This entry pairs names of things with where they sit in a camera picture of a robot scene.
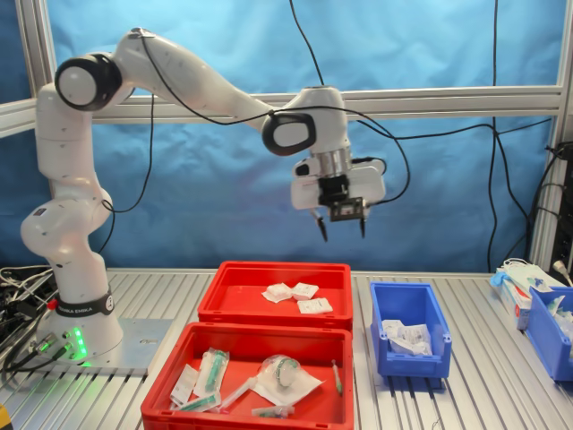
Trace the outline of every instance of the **red plastic bin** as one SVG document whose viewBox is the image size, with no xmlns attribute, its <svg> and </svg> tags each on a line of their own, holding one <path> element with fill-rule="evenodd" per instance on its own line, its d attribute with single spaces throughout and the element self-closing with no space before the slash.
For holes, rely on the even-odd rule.
<svg viewBox="0 0 573 430">
<path fill-rule="evenodd" d="M 271 303 L 262 296 L 269 285 L 318 285 L 333 311 L 301 314 L 293 298 Z M 352 331 L 350 266 L 317 262 L 223 262 L 199 305 L 199 321 L 326 327 Z"/>
<path fill-rule="evenodd" d="M 170 410 L 169 394 L 185 364 L 199 369 L 202 354 L 209 348 L 230 353 L 221 386 L 223 399 L 276 354 L 298 360 L 304 370 L 324 382 L 296 403 L 294 415 L 286 419 L 253 417 L 253 408 L 273 406 L 254 391 L 231 405 L 228 415 Z M 336 390 L 332 359 L 339 365 L 342 396 Z M 195 322 L 185 327 L 141 404 L 143 426 L 146 430 L 350 430 L 354 428 L 352 369 L 348 331 Z"/>
</svg>

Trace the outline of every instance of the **aluminum frame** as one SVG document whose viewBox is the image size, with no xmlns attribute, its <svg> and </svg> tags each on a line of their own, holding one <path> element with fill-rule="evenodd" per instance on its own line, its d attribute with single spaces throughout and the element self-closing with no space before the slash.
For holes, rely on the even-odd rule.
<svg viewBox="0 0 573 430">
<path fill-rule="evenodd" d="M 573 1 L 567 1 L 565 23 L 563 28 L 563 41 L 561 43 L 560 69 L 557 83 L 562 88 L 559 114 L 553 121 L 552 137 L 550 146 L 554 148 L 559 142 L 565 142 L 573 138 L 573 116 L 571 116 L 571 74 L 573 63 Z M 552 154 L 549 153 L 545 166 L 550 162 Z M 567 162 L 558 159 L 553 165 L 552 171 L 547 176 L 546 183 L 563 184 Z M 547 186 L 539 199 L 539 206 L 549 211 L 559 213 L 561 206 L 562 190 L 560 186 Z M 532 262 L 538 264 L 543 270 L 548 271 L 552 264 L 553 243 L 557 231 L 557 219 L 547 211 L 539 211 L 535 223 L 534 237 L 530 253 Z"/>
<path fill-rule="evenodd" d="M 39 88 L 53 81 L 56 54 L 46 0 L 14 0 L 21 29 L 22 47 L 33 97 Z M 557 85 L 520 87 L 466 87 L 442 89 L 403 89 L 347 91 L 350 108 L 378 119 L 438 118 L 462 116 L 555 116 L 550 145 L 573 138 L 573 104 L 569 104 L 571 63 L 573 61 L 573 0 L 567 0 Z M 281 106 L 295 94 L 259 94 L 256 97 L 273 106 Z M 34 127 L 30 100 L 0 105 L 0 137 Z M 96 124 L 141 124 L 149 122 L 150 96 L 131 96 L 124 103 L 95 115 Z M 222 121 L 227 118 L 201 111 Z M 205 120 L 164 100 L 156 100 L 159 123 L 200 123 Z M 349 116 L 350 120 L 359 119 Z M 562 184 L 565 163 L 557 161 L 548 181 Z M 541 205 L 551 211 L 560 207 L 561 189 L 546 187 Z M 535 225 L 530 257 L 548 269 L 557 227 L 556 219 L 541 212 Z"/>
</svg>

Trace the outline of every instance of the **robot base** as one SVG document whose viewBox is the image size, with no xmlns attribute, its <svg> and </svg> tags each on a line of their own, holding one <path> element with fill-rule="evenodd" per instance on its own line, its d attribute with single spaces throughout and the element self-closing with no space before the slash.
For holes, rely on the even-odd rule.
<svg viewBox="0 0 573 430">
<path fill-rule="evenodd" d="M 47 365 L 39 371 L 147 374 L 173 320 L 119 318 L 117 321 L 119 321 L 124 332 L 124 337 L 115 348 L 96 357 L 87 357 L 82 364 L 73 365 L 67 362 L 56 362 L 54 365 Z M 28 367 L 39 365 L 44 361 L 46 361 L 45 357 L 34 358 Z"/>
</svg>

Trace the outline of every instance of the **medical packaging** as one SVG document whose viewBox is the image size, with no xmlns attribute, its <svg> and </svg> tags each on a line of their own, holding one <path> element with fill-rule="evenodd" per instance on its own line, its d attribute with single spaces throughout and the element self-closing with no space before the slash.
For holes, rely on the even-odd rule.
<svg viewBox="0 0 573 430">
<path fill-rule="evenodd" d="M 296 302 L 296 304 L 301 314 L 325 314 L 332 312 L 332 306 L 330 306 L 329 301 L 324 297 L 304 300 Z"/>
<path fill-rule="evenodd" d="M 295 300 L 310 300 L 319 290 L 317 285 L 304 284 L 299 282 L 293 288 L 293 297 Z"/>
<path fill-rule="evenodd" d="M 208 397 L 219 391 L 228 363 L 228 352 L 209 348 L 209 351 L 203 354 L 199 369 L 199 378 L 195 384 L 195 394 L 199 397 Z"/>
<path fill-rule="evenodd" d="M 287 284 L 275 284 L 269 285 L 267 290 L 262 292 L 262 296 L 270 302 L 278 303 L 288 300 L 293 296 L 293 292 Z"/>
<path fill-rule="evenodd" d="M 179 379 L 169 396 L 169 399 L 171 399 L 176 406 L 181 407 L 189 401 L 198 376 L 199 372 L 193 369 L 190 365 L 185 365 L 185 368 L 181 372 L 181 376 L 179 376 Z"/>
<path fill-rule="evenodd" d="M 382 321 L 392 352 L 413 356 L 431 356 L 432 338 L 425 324 L 405 326 L 400 320 Z"/>
<path fill-rule="evenodd" d="M 252 390 L 257 383 L 257 378 L 249 378 L 247 379 L 243 385 L 229 394 L 221 403 L 221 406 L 218 407 L 218 412 L 222 412 L 231 406 L 235 401 L 245 394 L 247 391 Z"/>
<path fill-rule="evenodd" d="M 271 406 L 268 408 L 255 408 L 252 411 L 254 417 L 260 418 L 286 418 L 295 413 L 293 406 Z"/>
<path fill-rule="evenodd" d="M 193 399 L 185 403 L 179 410 L 187 410 L 189 412 L 204 412 L 206 410 L 215 408 L 221 403 L 221 395 L 215 392 L 207 397 Z"/>
<path fill-rule="evenodd" d="M 559 309 L 559 305 L 561 304 L 564 298 L 565 296 L 556 297 L 547 305 L 547 310 L 552 316 L 555 316 L 557 310 Z"/>
<path fill-rule="evenodd" d="M 529 290 L 516 285 L 503 269 L 497 270 L 490 279 L 490 284 L 500 296 L 505 310 L 511 315 L 516 329 L 525 330 L 529 324 L 531 310 Z"/>
<path fill-rule="evenodd" d="M 277 406 L 290 406 L 321 384 L 293 358 L 273 356 L 262 363 L 253 390 Z"/>
<path fill-rule="evenodd" d="M 549 293 L 552 287 L 565 287 L 564 284 L 545 273 L 541 267 L 523 260 L 506 260 L 503 262 L 502 269 L 518 287 L 527 292 L 530 288 L 534 288 L 540 293 Z"/>
<path fill-rule="evenodd" d="M 338 374 L 338 366 L 336 360 L 332 360 L 332 372 L 334 372 L 334 382 L 337 385 L 338 394 L 342 395 L 342 382 L 340 381 L 340 375 Z"/>
</svg>

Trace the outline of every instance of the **aluminum workbench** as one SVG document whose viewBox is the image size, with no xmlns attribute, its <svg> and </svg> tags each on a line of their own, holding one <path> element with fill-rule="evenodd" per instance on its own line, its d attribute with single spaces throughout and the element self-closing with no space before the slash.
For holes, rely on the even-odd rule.
<svg viewBox="0 0 573 430">
<path fill-rule="evenodd" d="M 14 428 L 142 429 L 140 405 L 215 271 L 112 269 L 108 277 L 120 316 L 172 318 L 173 326 L 147 377 L 17 374 L 0 403 Z M 573 384 L 556 384 L 526 335 L 488 283 L 488 276 L 452 273 L 353 272 L 355 429 L 573 428 Z M 433 390 L 418 378 L 377 375 L 369 326 L 370 280 L 430 282 L 452 336 L 449 378 Z"/>
</svg>

